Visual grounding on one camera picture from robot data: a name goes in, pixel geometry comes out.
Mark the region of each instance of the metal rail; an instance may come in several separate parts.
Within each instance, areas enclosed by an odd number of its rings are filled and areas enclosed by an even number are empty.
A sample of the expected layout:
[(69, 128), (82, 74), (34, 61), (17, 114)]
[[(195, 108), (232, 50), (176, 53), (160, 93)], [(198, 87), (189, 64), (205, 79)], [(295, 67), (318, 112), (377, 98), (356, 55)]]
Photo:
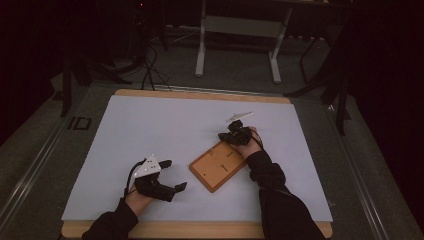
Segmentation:
[(22, 203), (25, 201), (28, 196), (31, 188), (33, 187), (35, 181), (46, 165), (51, 153), (53, 152), (57, 142), (60, 139), (60, 136), (64, 129), (70, 122), (71, 116), (76, 111), (78, 105), (81, 103), (83, 97), (87, 92), (87, 88), (80, 87), (75, 94), (75, 101), (70, 111), (64, 118), (59, 119), (56, 126), (44, 142), (37, 156), (32, 161), (30, 167), (26, 173), (21, 177), (21, 179), (16, 184), (12, 194), (7, 199), (5, 205), (0, 211), (0, 239), (3, 239), (8, 226), (13, 221), (16, 216), (19, 208), (22, 206)]

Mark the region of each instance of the metal stand leg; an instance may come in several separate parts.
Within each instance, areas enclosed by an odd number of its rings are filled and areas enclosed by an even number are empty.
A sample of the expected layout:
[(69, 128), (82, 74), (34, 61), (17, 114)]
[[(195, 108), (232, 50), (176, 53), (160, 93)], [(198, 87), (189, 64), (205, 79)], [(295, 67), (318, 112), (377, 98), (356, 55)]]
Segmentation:
[(202, 0), (202, 19), (200, 20), (200, 46), (197, 54), (196, 77), (203, 76), (203, 65), (205, 64), (205, 21), (206, 21), (206, 0)]
[(284, 22), (281, 25), (280, 33), (278, 34), (277, 44), (275, 45), (274, 51), (269, 52), (269, 61), (271, 64), (272, 77), (274, 79), (274, 83), (276, 84), (281, 83), (280, 70), (278, 69), (277, 55), (278, 55), (278, 52), (280, 51), (280, 46), (281, 46), (281, 43), (283, 42), (284, 34), (286, 32), (292, 10), (293, 9), (291, 8), (287, 9)]

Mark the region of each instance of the black cable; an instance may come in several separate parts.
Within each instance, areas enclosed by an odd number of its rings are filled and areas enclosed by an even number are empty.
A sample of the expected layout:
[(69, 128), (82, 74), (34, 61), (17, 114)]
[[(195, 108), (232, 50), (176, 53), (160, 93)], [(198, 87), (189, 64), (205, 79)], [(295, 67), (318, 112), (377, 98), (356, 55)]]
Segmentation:
[(168, 76), (168, 75), (166, 75), (166, 74), (164, 74), (164, 73), (161, 73), (161, 72), (159, 72), (153, 65), (152, 65), (152, 70), (156, 73), (156, 75), (160, 78), (160, 80), (161, 80), (161, 82), (163, 83), (163, 84), (165, 84), (167, 87), (168, 87), (168, 89), (169, 89), (169, 91), (171, 91), (172, 92), (172, 89), (171, 89), (171, 87), (169, 86), (169, 84), (168, 84), (168, 81), (170, 80), (170, 77)]
[(133, 175), (134, 170), (138, 167), (141, 166), (144, 162), (146, 161), (146, 159), (144, 159), (141, 162), (136, 163), (132, 168), (130, 173), (128, 174), (128, 180), (127, 180), (127, 185), (125, 186), (125, 190), (124, 190), (124, 199), (131, 193), (133, 193), (134, 191), (131, 191), (130, 193), (128, 193), (129, 187), (130, 187), (130, 181), (131, 181), (131, 176)]
[(155, 64), (158, 54), (152, 46), (148, 45), (147, 47), (150, 47), (151, 49), (153, 49), (153, 52), (155, 53), (155, 57), (153, 58), (151, 65), (149, 65), (149, 62), (147, 61), (147, 57), (146, 57), (147, 72), (144, 74), (143, 81), (141, 82), (141, 90), (144, 90), (144, 83), (146, 82), (147, 76), (149, 76), (150, 84), (152, 85), (152, 89), (154, 91), (155, 86), (153, 84), (153, 79), (152, 79), (152, 75), (150, 73), (150, 70), (151, 70), (152, 66)]
[(261, 147), (261, 149), (262, 149), (262, 150), (265, 150), (265, 149), (264, 149), (264, 144), (263, 144), (262, 139), (261, 139), (261, 137), (259, 136), (259, 134), (258, 134), (255, 130), (250, 129), (250, 131), (252, 131), (252, 132), (256, 133), (256, 135), (258, 136), (259, 140), (252, 136), (253, 140), (255, 140), (255, 141), (256, 141), (256, 143), (257, 143), (257, 144)]

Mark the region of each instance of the metal frame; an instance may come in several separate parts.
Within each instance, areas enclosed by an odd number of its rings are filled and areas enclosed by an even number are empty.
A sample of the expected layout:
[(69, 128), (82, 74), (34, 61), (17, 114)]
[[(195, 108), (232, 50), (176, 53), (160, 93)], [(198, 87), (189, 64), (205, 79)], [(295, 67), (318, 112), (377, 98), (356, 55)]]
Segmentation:
[(284, 21), (261, 21), (252, 19), (241, 19), (231, 17), (210, 16), (206, 14), (206, 0), (202, 0), (202, 18), (200, 21), (200, 46), (197, 55), (196, 77), (203, 76), (205, 64), (205, 34), (206, 31), (233, 33), (250, 36), (275, 37), (277, 43), (272, 51), (269, 52), (269, 61), (271, 65), (272, 77), (274, 83), (281, 83), (280, 70), (278, 69), (277, 56), (280, 51), (281, 43), (292, 13), (292, 8), (287, 9)]

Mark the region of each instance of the person's left hand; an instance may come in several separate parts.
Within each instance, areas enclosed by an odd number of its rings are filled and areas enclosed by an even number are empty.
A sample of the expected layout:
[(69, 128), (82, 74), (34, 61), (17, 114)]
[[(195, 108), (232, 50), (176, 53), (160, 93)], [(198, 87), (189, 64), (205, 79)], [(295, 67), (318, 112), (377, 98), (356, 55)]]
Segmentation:
[(131, 187), (130, 194), (125, 198), (125, 202), (138, 217), (144, 211), (144, 209), (153, 201), (154, 198), (146, 197), (135, 190), (135, 186)]

